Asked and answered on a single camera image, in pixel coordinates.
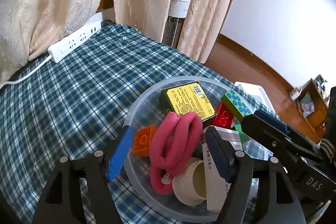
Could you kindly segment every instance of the wooden cabinet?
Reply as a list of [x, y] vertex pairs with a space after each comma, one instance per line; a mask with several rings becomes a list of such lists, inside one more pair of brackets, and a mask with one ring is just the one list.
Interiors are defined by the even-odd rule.
[[315, 109], [313, 113], [309, 114], [307, 117], [304, 117], [304, 119], [310, 129], [316, 135], [317, 139], [321, 140], [324, 135], [323, 124], [327, 120], [328, 106], [323, 100], [321, 93], [318, 91], [317, 86], [314, 84], [313, 79], [310, 79], [306, 84], [303, 85], [302, 92], [296, 100], [296, 104], [301, 115], [302, 110], [300, 101], [307, 92], [309, 93], [311, 100], [314, 103]]

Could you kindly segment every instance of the green box with blue circles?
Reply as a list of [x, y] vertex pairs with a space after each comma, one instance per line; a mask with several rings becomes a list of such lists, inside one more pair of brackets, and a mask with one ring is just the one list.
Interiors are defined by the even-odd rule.
[[240, 99], [239, 94], [234, 90], [228, 90], [221, 100], [239, 122], [245, 116], [252, 114], [251, 110]]

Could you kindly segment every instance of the red block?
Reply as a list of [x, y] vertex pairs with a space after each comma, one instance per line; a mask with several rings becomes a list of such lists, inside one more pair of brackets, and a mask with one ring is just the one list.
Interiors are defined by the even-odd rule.
[[212, 119], [212, 125], [230, 129], [233, 121], [233, 114], [225, 104], [220, 102], [216, 109], [217, 115]]

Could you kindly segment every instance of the yellow label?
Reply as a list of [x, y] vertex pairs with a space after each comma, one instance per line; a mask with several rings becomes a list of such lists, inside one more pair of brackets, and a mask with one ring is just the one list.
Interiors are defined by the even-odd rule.
[[206, 120], [215, 114], [208, 97], [197, 83], [172, 88], [167, 91], [167, 96], [179, 115], [195, 112], [202, 120]]

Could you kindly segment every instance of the pink foam tube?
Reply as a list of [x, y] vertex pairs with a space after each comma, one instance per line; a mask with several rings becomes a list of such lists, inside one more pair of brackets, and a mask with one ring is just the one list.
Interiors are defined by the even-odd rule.
[[201, 118], [194, 112], [181, 117], [169, 112], [161, 123], [149, 149], [151, 184], [157, 193], [167, 195], [173, 192], [172, 183], [165, 185], [161, 182], [161, 171], [165, 169], [173, 179], [183, 170], [199, 144], [202, 126]]

